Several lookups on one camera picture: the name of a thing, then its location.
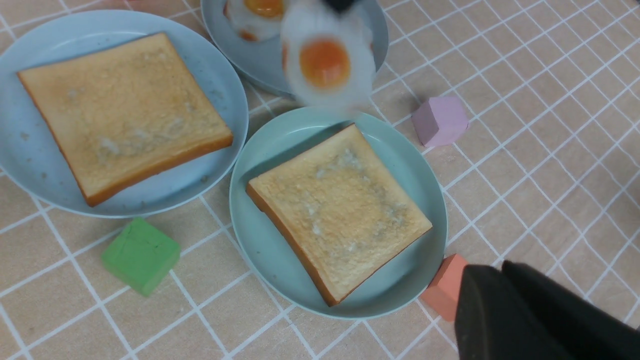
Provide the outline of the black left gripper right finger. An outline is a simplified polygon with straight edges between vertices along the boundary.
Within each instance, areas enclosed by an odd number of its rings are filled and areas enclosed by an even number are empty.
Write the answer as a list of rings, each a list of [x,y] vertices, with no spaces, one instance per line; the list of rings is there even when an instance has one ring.
[[[639,331],[532,266],[505,260],[502,273],[546,332],[576,360],[638,360]]]

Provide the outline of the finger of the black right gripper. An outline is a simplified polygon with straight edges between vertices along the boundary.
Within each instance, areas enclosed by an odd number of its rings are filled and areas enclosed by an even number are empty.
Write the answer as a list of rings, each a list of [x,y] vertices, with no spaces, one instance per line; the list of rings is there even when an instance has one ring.
[[[323,0],[324,6],[334,11],[336,14],[344,14],[356,4],[360,3],[360,0]]]

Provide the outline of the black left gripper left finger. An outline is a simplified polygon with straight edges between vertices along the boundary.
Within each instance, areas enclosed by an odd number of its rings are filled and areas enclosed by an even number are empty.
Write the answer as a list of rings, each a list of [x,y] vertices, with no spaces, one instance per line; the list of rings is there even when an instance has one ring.
[[[454,321],[461,360],[573,360],[515,287],[489,265],[464,267]]]

